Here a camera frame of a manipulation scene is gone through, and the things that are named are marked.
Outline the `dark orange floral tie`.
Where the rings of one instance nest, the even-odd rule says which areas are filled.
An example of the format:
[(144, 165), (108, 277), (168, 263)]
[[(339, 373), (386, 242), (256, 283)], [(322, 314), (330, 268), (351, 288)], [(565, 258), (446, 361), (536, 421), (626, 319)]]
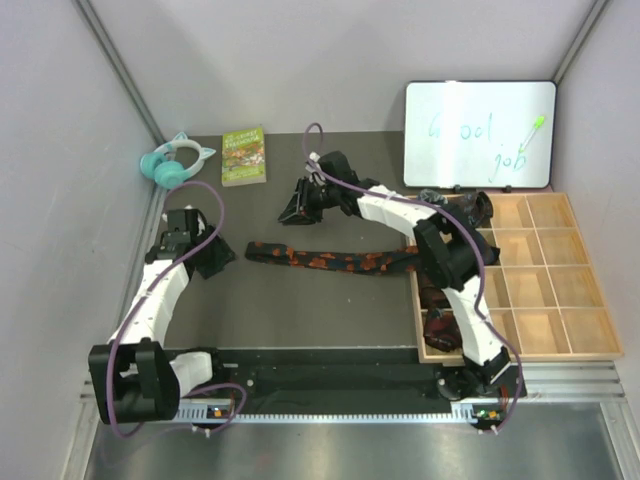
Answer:
[(328, 252), (296, 250), (293, 247), (264, 242), (250, 242), (245, 258), (256, 263), (358, 275), (412, 273), (421, 269), (416, 247), (383, 252)]

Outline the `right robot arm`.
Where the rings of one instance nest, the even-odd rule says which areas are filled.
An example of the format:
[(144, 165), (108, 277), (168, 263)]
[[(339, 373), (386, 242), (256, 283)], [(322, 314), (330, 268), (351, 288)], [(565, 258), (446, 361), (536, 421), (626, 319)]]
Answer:
[(481, 396), (498, 389), (509, 368), (509, 353), (490, 320), (484, 258), (462, 210), (451, 203), (437, 206), (410, 199), (371, 179), (361, 180), (340, 151), (309, 154), (306, 170), (278, 221), (312, 225), (322, 221), (324, 210), (338, 207), (412, 240), (419, 265), (453, 310), (469, 388)]

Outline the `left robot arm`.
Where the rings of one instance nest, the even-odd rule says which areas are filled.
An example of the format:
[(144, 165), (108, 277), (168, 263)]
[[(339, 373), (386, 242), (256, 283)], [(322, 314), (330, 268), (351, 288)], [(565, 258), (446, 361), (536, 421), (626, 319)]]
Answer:
[(203, 279), (236, 259), (218, 229), (194, 208), (166, 213), (166, 229), (144, 258), (142, 280), (119, 328), (88, 356), (103, 423), (171, 420), (179, 401), (195, 388), (216, 396), (227, 374), (209, 349), (170, 358), (163, 348), (178, 300), (194, 274)]

